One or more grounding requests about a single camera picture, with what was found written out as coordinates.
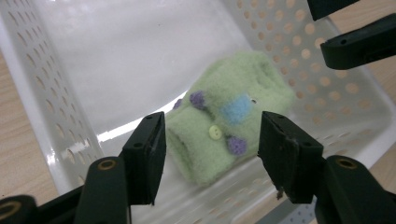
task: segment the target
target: blue felt patch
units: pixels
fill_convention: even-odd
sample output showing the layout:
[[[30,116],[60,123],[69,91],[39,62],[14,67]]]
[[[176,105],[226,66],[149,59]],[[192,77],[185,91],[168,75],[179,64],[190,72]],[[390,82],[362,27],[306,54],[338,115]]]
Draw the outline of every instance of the blue felt patch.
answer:
[[[220,113],[230,124],[237,125],[245,119],[251,107],[250,97],[247,94],[243,94],[222,107]]]

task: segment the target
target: green button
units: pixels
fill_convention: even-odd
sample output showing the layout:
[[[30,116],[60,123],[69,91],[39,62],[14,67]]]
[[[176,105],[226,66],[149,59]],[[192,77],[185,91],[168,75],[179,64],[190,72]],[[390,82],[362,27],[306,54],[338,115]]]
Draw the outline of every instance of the green button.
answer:
[[[213,125],[209,128],[209,136],[213,140],[219,140],[222,137],[222,131],[218,125]]]

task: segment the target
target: plastic basket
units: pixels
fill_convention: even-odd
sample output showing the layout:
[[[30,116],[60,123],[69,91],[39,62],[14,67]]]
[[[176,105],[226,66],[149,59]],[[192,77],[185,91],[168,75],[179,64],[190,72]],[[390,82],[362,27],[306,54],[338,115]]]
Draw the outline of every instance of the plastic basket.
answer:
[[[365,67],[325,66],[319,44],[337,31],[313,22],[306,1],[1,0],[0,12],[2,51],[61,194],[92,161],[118,155],[140,118],[240,49],[273,59],[296,93],[290,117],[325,156],[371,166],[395,141],[395,105]],[[133,222],[240,222],[273,192],[259,159],[199,188],[167,156],[156,205],[134,207]]]

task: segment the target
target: plush toy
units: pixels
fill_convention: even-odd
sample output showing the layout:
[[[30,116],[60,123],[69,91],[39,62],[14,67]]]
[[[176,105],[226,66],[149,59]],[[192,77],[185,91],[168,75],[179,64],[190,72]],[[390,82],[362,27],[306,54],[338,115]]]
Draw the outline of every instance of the plush toy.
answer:
[[[210,65],[166,115],[166,141],[184,177],[214,182],[257,155],[262,111],[285,114],[292,90],[262,52],[238,52]]]

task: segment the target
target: felt toy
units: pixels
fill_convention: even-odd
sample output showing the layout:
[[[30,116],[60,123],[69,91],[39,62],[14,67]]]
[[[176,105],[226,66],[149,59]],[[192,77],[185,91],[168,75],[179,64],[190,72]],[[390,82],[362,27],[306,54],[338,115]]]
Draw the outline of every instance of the felt toy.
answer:
[[[258,51],[211,64],[166,115],[166,141],[184,177],[208,185],[257,155],[262,111],[285,114],[292,90]]]

